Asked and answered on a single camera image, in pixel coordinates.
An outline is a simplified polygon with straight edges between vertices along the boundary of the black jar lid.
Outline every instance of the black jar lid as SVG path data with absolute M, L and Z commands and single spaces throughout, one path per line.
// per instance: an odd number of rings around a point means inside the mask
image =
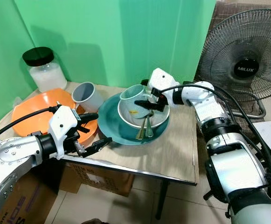
M 24 52 L 22 58 L 27 65 L 36 67 L 51 62 L 55 56 L 50 48 L 38 47 Z

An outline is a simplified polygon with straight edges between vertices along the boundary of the wooden tabletop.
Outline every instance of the wooden tabletop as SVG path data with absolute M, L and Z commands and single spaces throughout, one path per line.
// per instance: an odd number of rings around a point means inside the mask
M 72 93 L 77 85 L 78 83 L 68 82 L 65 90 Z M 103 85 L 96 85 L 96 88 L 104 99 L 124 90 L 124 88 Z M 40 94 L 40 92 L 35 90 L 27 99 L 37 94 Z M 10 123 L 11 115 L 12 111 L 0 121 L 0 129 Z M 14 136 L 18 135 L 11 128 L 0 135 L 0 140 Z M 103 137 L 103 134 L 100 130 L 97 130 L 94 138 L 87 144 L 91 144 L 101 137 Z M 171 108 L 167 129 L 151 143 L 126 146 L 113 142 L 99 153 L 87 158 L 80 158 L 77 157 L 77 154 L 71 154 L 67 155 L 65 159 L 142 174 L 155 174 L 156 176 L 160 175 L 187 183 L 198 183 L 199 171 L 194 110 L 184 105 Z

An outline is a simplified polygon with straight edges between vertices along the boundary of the teal plate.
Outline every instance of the teal plate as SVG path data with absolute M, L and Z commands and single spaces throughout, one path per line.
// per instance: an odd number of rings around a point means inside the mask
M 136 146 L 149 143 L 165 131 L 169 118 L 163 124 L 153 128 L 154 136 L 143 140 L 136 140 L 135 136 L 139 129 L 133 128 L 126 124 L 118 114 L 118 102 L 120 101 L 120 93 L 107 99 L 99 108 L 98 126 L 106 137 L 112 137 L 112 140 L 129 146 Z

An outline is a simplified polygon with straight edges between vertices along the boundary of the glass jar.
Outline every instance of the glass jar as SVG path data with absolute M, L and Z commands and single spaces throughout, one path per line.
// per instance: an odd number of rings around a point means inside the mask
M 50 48 L 30 49 L 22 55 L 22 58 L 40 92 L 55 88 L 66 88 L 67 80 Z

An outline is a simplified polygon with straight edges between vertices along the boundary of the table leg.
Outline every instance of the table leg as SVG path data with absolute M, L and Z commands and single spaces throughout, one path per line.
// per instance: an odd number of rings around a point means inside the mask
M 168 180 L 161 181 L 161 188 L 160 188 L 160 194 L 159 194 L 159 199 L 158 199 L 158 207 L 157 207 L 157 212 L 156 212 L 156 216 L 155 216 L 157 220 L 160 220 L 160 218 L 161 218 L 164 200 L 167 195 L 168 185 L 169 185 Z

